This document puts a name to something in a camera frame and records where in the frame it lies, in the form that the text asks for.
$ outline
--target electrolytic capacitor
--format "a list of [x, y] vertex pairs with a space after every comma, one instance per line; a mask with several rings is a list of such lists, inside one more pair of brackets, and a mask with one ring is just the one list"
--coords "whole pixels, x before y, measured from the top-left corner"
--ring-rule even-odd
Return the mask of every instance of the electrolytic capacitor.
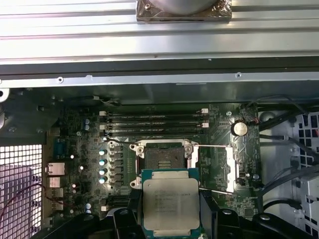
[[104, 175], [104, 174], [106, 174], [107, 173], [107, 169], [106, 168], [104, 168], [104, 169], [101, 169], [100, 171], [99, 171], [99, 174], [100, 175]]
[[106, 160], [106, 159], [101, 159], [101, 160], [99, 161], [99, 164], [100, 164], [101, 166], [105, 165], [106, 163], [107, 163], [107, 160]]
[[99, 183], [100, 183], [100, 184], [103, 184], [103, 183], [106, 182], [106, 180], [107, 180], [107, 177], [100, 178], [100, 179], [99, 179]]
[[85, 204], [85, 208], [86, 208], [86, 209], [91, 209], [91, 207], [92, 207], [91, 204], [89, 204], [89, 203]]
[[99, 155], [100, 155], [100, 156], [103, 156], [103, 155], [106, 154], [106, 153], [107, 153], [107, 151], [104, 150], [104, 149], [101, 149], [101, 150], [99, 151]]

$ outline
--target green circuit board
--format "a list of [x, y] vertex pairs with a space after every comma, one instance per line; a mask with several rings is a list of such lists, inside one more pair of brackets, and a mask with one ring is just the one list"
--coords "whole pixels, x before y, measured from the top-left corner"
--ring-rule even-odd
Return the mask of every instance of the green circuit board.
[[[233, 195], [215, 194], [214, 199], [222, 208], [231, 208], [240, 216], [252, 218], [257, 212], [255, 185], [261, 181], [261, 160], [258, 126], [248, 126], [245, 136], [234, 136], [231, 126], [237, 120], [254, 121], [257, 108], [242, 108], [241, 104], [183, 104], [183, 105], [143, 105], [65, 109], [61, 116], [63, 150], [55, 150], [54, 157], [75, 155], [69, 160], [65, 195], [70, 202], [78, 205], [79, 212], [85, 211], [90, 203], [90, 211], [105, 216], [101, 206], [125, 205], [131, 187], [136, 179], [136, 153], [127, 143], [104, 142], [103, 138], [136, 142], [144, 139], [188, 139], [200, 145], [228, 145], [233, 148], [233, 158], [238, 164], [238, 172], [244, 182], [235, 184]], [[167, 145], [155, 145], [167, 148]], [[114, 157], [121, 165], [110, 164]], [[199, 168], [201, 186], [226, 191], [227, 152], [219, 147], [200, 147]], [[107, 169], [103, 176], [101, 169]], [[112, 179], [114, 168], [120, 168], [121, 178]], [[107, 178], [100, 184], [101, 177]], [[84, 191], [72, 194], [70, 185], [85, 185]]]

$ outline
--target cable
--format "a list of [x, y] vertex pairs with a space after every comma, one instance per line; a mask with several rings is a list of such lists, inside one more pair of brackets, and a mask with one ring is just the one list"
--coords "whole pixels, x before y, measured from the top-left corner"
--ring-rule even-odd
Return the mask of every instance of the cable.
[[[319, 111], [319, 107], [318, 106], [311, 106], [308, 107], [307, 110], [309, 112], [318, 112]], [[277, 117], [274, 117], [266, 122], [263, 122], [259, 125], [259, 131], [264, 131], [266, 129], [270, 129], [272, 127], [275, 127], [279, 124], [281, 124], [282, 122], [285, 122], [293, 117], [296, 117], [298, 115], [303, 114], [303, 112], [301, 112], [299, 109], [295, 109], [295, 110], [290, 110], [288, 112], [283, 113], [282, 115], [279, 115]]]
[[277, 178], [279, 178], [281, 175], [283, 175], [284, 173], [288, 172], [289, 170], [292, 169], [296, 169], [295, 167], [290, 167], [290, 168], [284, 168], [283, 170], [281, 170], [280, 172], [278, 172], [272, 180], [269, 181], [269, 183], [267, 183], [264, 187], [268, 187], [269, 185], [271, 185]]
[[278, 186], [289, 182], [292, 179], [298, 178], [298, 177], [303, 177], [307, 174], [312, 174], [312, 173], [316, 173], [319, 171], [319, 165], [315, 165], [312, 167], [308, 167], [308, 168], [303, 168], [301, 170], [298, 170], [295, 173], [291, 173], [289, 175], [286, 175], [284, 177], [281, 177], [279, 179], [277, 179], [276, 181], [274, 181], [271, 185], [264, 187], [261, 191], [259, 191], [257, 193], [257, 206], [258, 206], [258, 212], [262, 213], [263, 210], [263, 196], [268, 193], [269, 191], [273, 190], [274, 188], [277, 188]]
[[34, 186], [41, 186], [41, 187], [44, 189], [44, 197], [45, 197], [46, 199], [48, 199], [48, 200], [50, 200], [50, 201], [53, 201], [53, 202], [56, 202], [56, 203], [58, 203], [58, 204], [65, 205], [65, 206], [67, 206], [67, 207], [70, 206], [70, 205], [65, 204], [65, 203], [63, 203], [63, 202], [60, 202], [60, 201], [54, 200], [54, 199], [52, 199], [52, 198], [49, 198], [49, 197], [46, 195], [46, 187], [45, 187], [44, 185], [40, 184], [40, 183], [35, 183], [35, 184], [32, 184], [32, 185], [29, 185], [29, 186], [26, 187], [26, 188], [22, 188], [21, 190], [19, 190], [19, 191], [16, 193], [16, 195], [14, 195], [14, 196], [5, 204], [5, 206], [3, 207], [2, 212], [1, 212], [1, 214], [0, 214], [0, 224], [1, 224], [2, 218], [3, 218], [3, 216], [4, 216], [5, 210], [6, 210], [7, 207], [10, 205], [10, 203], [12, 203], [22, 192], [24, 192], [24, 191], [26, 191], [26, 190], [28, 190], [28, 189], [34, 187]]
[[272, 139], [272, 140], [286, 140], [288, 142], [294, 143], [300, 149], [302, 149], [304, 152], [306, 152], [307, 155], [312, 156], [316, 162], [319, 162], [319, 155], [317, 153], [313, 152], [310, 148], [308, 148], [304, 144], [300, 143], [299, 141], [295, 140], [294, 138], [288, 137], [287, 139], [285, 139], [284, 136], [278, 136], [278, 135], [270, 136], [270, 135], [264, 135], [264, 134], [259, 135], [259, 137], [265, 138], [265, 139]]
[[253, 104], [255, 104], [257, 102], [260, 102], [260, 101], [263, 101], [263, 100], [267, 100], [267, 99], [271, 99], [271, 98], [285, 98], [288, 101], [290, 101], [294, 106], [296, 106], [296, 108], [299, 109], [301, 112], [303, 112], [306, 115], [309, 114], [309, 112], [304, 107], [302, 107], [301, 105], [297, 104], [293, 99], [291, 99], [290, 97], [285, 96], [285, 95], [274, 95], [274, 96], [261, 97], [261, 98], [258, 98], [256, 100], [248, 103], [248, 105], [245, 108], [248, 108], [248, 107], [252, 106]]
[[297, 210], [301, 210], [302, 206], [300, 204], [300, 202], [297, 202], [293, 199], [280, 199], [280, 200], [274, 200], [272, 202], [269, 202], [267, 204], [264, 205], [264, 210], [266, 210], [267, 208], [276, 205], [276, 204], [288, 204], [290, 207], [297, 209]]

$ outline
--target screw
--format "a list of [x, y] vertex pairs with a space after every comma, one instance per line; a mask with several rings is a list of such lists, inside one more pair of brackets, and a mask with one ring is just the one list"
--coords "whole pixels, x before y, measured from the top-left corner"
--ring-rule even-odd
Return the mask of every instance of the screw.
[[259, 179], [259, 175], [258, 174], [254, 174], [253, 179], [258, 180]]
[[223, 214], [230, 215], [231, 214], [231, 210], [228, 210], [228, 209], [223, 210]]
[[144, 9], [145, 9], [146, 11], [150, 10], [150, 9], [151, 9], [151, 5], [150, 5], [150, 4], [146, 4], [145, 7], [144, 7]]
[[185, 148], [185, 151], [186, 151], [186, 152], [191, 152], [191, 148], [190, 148], [190, 147], [186, 147], [186, 148]]
[[268, 217], [267, 215], [260, 215], [261, 220], [265, 220], [265, 221], [269, 221], [270, 217]]
[[8, 129], [8, 131], [11, 132], [11, 133], [13, 133], [13, 132], [16, 131], [16, 127], [14, 127], [14, 126], [13, 126], [13, 127], [10, 127], [10, 128]]
[[58, 81], [58, 83], [62, 83], [64, 80], [63, 80], [63, 77], [58, 77], [58, 79], [57, 79], [57, 81]]

